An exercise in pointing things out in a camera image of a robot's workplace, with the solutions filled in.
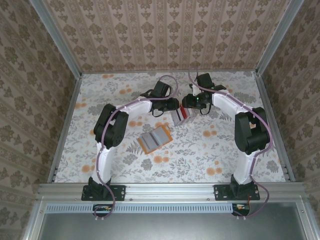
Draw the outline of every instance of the metal bracket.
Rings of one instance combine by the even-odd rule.
[[[214,197],[216,201],[247,201],[248,197],[250,201],[260,200],[260,194],[258,186],[254,185],[254,188],[248,191],[248,196],[235,198],[229,184],[214,185]]]
[[[117,202],[125,200],[125,197],[126,197],[125,185],[110,185],[110,188]],[[81,200],[82,201],[112,201],[113,199],[111,194],[106,195],[105,198],[103,198],[101,195],[94,195],[92,194],[91,186],[85,185],[83,187],[83,191],[81,194]]]

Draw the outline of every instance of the wall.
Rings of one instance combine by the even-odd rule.
[[[75,79],[27,0],[0,1],[0,239],[19,239],[48,178]]]
[[[320,1],[305,0],[263,80],[297,181],[320,223]]]
[[[82,72],[254,69],[289,0],[45,0]]]

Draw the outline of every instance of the floral mat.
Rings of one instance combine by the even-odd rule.
[[[178,79],[178,99],[192,93],[187,72],[84,74],[55,182],[86,183],[95,169],[93,133],[105,106],[123,105],[153,89],[160,76]],[[212,81],[227,87],[240,101],[261,107],[253,72],[210,72]],[[174,86],[172,79],[163,80]],[[146,155],[137,138],[157,126],[168,125],[173,141]],[[229,182],[237,166],[234,122],[217,107],[192,123],[174,127],[169,112],[155,118],[150,113],[130,121],[112,163],[113,183],[216,183]],[[277,150],[261,156],[254,168],[259,182],[284,182]]]

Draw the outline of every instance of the wire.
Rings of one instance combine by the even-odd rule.
[[[152,110],[152,116],[154,116],[155,118],[161,117],[165,112],[163,111],[160,115],[155,116],[154,115],[155,110]]]
[[[198,69],[196,69],[196,76],[198,76],[199,74],[199,71]],[[204,91],[207,91],[207,92],[212,92],[212,93],[215,93],[215,94],[221,94],[221,95],[224,95],[226,96],[227,98],[231,99],[234,103],[236,103],[237,105],[239,105],[241,108],[247,110],[248,112],[250,112],[251,114],[253,114],[256,118],[258,118],[260,120],[260,122],[265,126],[268,134],[269,134],[269,138],[270,138],[270,143],[268,145],[267,148],[257,152],[254,156],[253,156],[253,160],[252,160],[252,165],[251,165],[251,168],[250,168],[250,172],[249,172],[249,175],[250,175],[250,178],[251,180],[259,187],[261,187],[262,189],[265,190],[266,192],[266,198],[265,198],[265,201],[264,203],[262,204],[262,206],[257,210],[255,211],[254,213],[248,215],[248,216],[243,216],[241,213],[239,212],[236,212],[234,211],[236,214],[238,214],[239,216],[242,216],[243,218],[248,218],[248,217],[253,217],[254,215],[256,215],[257,213],[259,213],[264,207],[265,205],[267,204],[269,198],[270,198],[270,193],[269,191],[263,186],[261,185],[260,183],[258,183],[254,177],[253,177],[253,171],[254,171],[254,167],[255,167],[255,164],[256,164],[256,159],[257,159],[257,156],[267,152],[268,150],[271,149],[271,147],[273,146],[273,136],[271,134],[271,130],[268,126],[268,124],[265,122],[265,120],[259,116],[257,113],[255,113],[252,109],[250,109],[249,107],[247,107],[243,102],[239,101],[238,99],[236,99],[235,97],[231,96],[230,93],[226,93],[226,92],[223,92],[223,91],[216,91],[216,90],[212,90],[212,89],[209,89],[209,88],[204,88],[204,87],[201,87],[199,86],[192,78],[191,78],[191,75],[190,75],[190,69],[188,71],[188,77],[190,79],[190,81],[192,82],[193,85],[195,85],[197,88],[201,89],[201,90],[204,90]]]
[[[250,211],[251,206],[250,206],[250,196],[249,196],[249,194],[248,194],[248,202],[247,202],[247,204],[249,205],[249,211]]]
[[[208,115],[210,113],[210,110],[211,110],[211,104],[209,105],[209,111],[206,114],[202,113],[202,109],[200,109],[200,113],[201,113],[201,115],[205,116],[205,115]]]
[[[169,96],[171,95],[172,87],[169,86]]]
[[[106,135],[106,131],[107,131],[107,129],[108,129],[108,126],[109,126],[111,120],[112,120],[112,119],[114,118],[114,116],[117,114],[117,112],[119,112],[120,110],[122,110],[122,109],[124,109],[124,108],[126,108],[126,107],[129,107],[129,106],[132,105],[132,104],[135,104],[135,103],[137,103],[137,102],[149,102],[149,101],[151,101],[151,100],[167,100],[167,99],[172,98],[172,97],[174,97],[175,95],[177,95],[179,85],[178,85],[178,80],[177,80],[174,76],[171,76],[171,75],[162,75],[162,76],[159,78],[158,81],[160,81],[161,79],[166,78],[166,77],[167,77],[167,78],[172,78],[172,79],[175,81],[175,90],[174,90],[174,92],[173,92],[172,94],[170,94],[170,95],[168,95],[168,96],[166,96],[166,97],[136,99],[136,100],[134,100],[134,101],[132,101],[132,102],[130,102],[130,103],[127,103],[127,104],[125,104],[125,105],[123,105],[123,106],[120,106],[120,107],[118,107],[118,108],[110,115],[109,119],[107,120],[107,122],[106,122],[106,124],[105,124],[105,127],[104,127],[103,132],[102,132],[102,137],[101,137],[101,148],[100,148],[100,150],[99,150],[99,152],[98,152],[98,154],[97,154],[97,156],[96,156],[96,163],[95,163],[95,165],[96,165],[96,167],[95,167],[95,169],[96,169],[96,175],[97,175],[99,181],[102,183],[103,186],[106,187],[106,189],[110,192],[110,194],[111,194],[111,196],[112,196],[112,207],[111,207],[111,210],[109,211],[109,213],[108,213],[106,216],[104,216],[104,218],[108,218],[108,217],[111,215],[111,213],[112,213],[113,210],[115,209],[115,205],[116,205],[116,197],[115,197],[115,194],[112,192],[111,188],[102,180],[102,178],[101,178],[101,176],[100,176],[100,174],[99,174],[99,172],[100,172],[100,170],[99,170],[99,159],[100,159],[101,153],[103,152],[103,150],[104,150],[104,148],[105,148],[104,140],[105,140],[105,135]],[[96,212],[97,212],[97,211],[95,210],[95,211],[94,211],[94,216],[95,216],[96,218],[98,218]]]
[[[97,210],[98,209],[106,209],[106,210],[108,210],[107,208],[109,208],[108,205],[96,205],[94,207],[94,211],[93,211],[93,215],[95,216],[95,220],[98,220]]]

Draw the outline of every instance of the red object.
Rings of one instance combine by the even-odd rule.
[[[186,119],[187,118],[187,114],[186,114],[185,108],[182,105],[180,105],[180,110],[181,110],[183,118]]]

